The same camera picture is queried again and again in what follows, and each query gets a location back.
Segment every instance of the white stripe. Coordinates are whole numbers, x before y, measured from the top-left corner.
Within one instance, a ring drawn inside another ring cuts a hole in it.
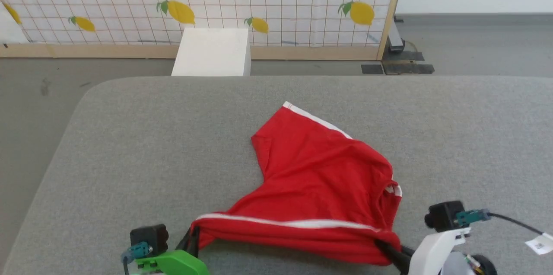
[[[395,196],[399,196],[399,197],[402,197],[403,196],[403,192],[401,190],[401,186],[399,185],[393,185],[394,187],[394,194]]]
[[[331,123],[329,123],[327,121],[323,121],[319,117],[316,117],[314,115],[309,114],[308,112],[300,109],[299,107],[296,107],[294,104],[292,104],[288,101],[284,102],[284,104],[282,106],[287,108],[287,109],[290,109],[292,112],[294,112],[296,114],[300,114],[303,117],[307,117],[308,119],[311,119],[312,121],[317,122],[317,123],[327,127],[328,129],[331,129],[333,131],[338,131],[338,132],[342,133],[344,135],[344,137],[347,137],[348,139],[352,139],[352,137],[350,137],[350,135],[348,135],[347,133],[345,133],[344,131],[342,131],[338,127],[332,125]]]
[[[197,220],[201,219],[224,219],[224,220],[237,220],[237,221],[247,221],[254,222],[259,224],[271,224],[277,226],[286,226],[286,227],[296,227],[296,228],[307,228],[307,229],[318,229],[318,228],[336,228],[336,227],[346,227],[346,228],[357,228],[358,230],[371,230],[379,232],[379,228],[372,227],[370,225],[359,224],[349,221],[340,221],[340,220],[298,220],[298,221],[273,221],[265,220],[260,218],[252,217],[243,217],[243,216],[231,216],[228,214],[202,214]]]

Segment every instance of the gray table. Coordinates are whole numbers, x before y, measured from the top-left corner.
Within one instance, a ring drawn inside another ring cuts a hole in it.
[[[5,275],[119,274],[130,229],[164,222],[170,246],[200,214],[261,183],[249,137],[288,100],[387,157],[403,189],[395,230],[429,233],[430,204],[461,199],[553,231],[553,80],[513,77],[148,77],[81,100],[22,225]],[[547,274],[530,232],[474,224],[462,249],[500,274]],[[218,241],[214,275],[397,274],[304,252]]]

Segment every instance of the lemon print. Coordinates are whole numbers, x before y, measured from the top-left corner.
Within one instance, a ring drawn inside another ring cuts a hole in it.
[[[167,15],[167,11],[169,11],[171,17],[178,22],[196,24],[194,21],[194,11],[180,1],[165,0],[158,3],[156,9],[158,12],[159,9],[161,9],[165,15]]]
[[[265,22],[264,19],[251,17],[245,19],[244,23],[246,22],[248,23],[248,25],[251,25],[253,29],[255,29],[255,31],[257,32],[265,34],[269,32],[269,25],[267,25],[267,22]]]
[[[96,32],[94,23],[90,22],[89,19],[73,16],[69,18],[69,22],[78,25],[81,29],[84,29],[85,31]]]
[[[6,3],[2,3],[4,7],[6,7],[6,10],[12,15],[13,19],[16,21],[17,24],[21,24],[21,19],[19,18],[19,15],[17,14],[17,11],[15,11],[10,5],[7,5]]]
[[[375,18],[375,11],[367,3],[361,1],[350,1],[349,3],[343,3],[338,8],[338,13],[342,11],[344,15],[350,13],[350,17],[353,22],[362,25],[371,25]]]

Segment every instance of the red t-shirt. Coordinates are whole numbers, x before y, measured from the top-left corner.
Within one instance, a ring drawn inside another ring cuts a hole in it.
[[[251,141],[264,182],[228,211],[192,222],[200,249],[221,238],[390,263],[373,240],[400,248],[391,229],[401,188],[382,155],[288,102]]]

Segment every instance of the wooden frame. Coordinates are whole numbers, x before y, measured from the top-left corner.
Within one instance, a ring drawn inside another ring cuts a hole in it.
[[[397,0],[391,0],[379,47],[252,47],[253,60],[381,60],[386,50]],[[0,46],[0,58],[176,58],[177,45]]]

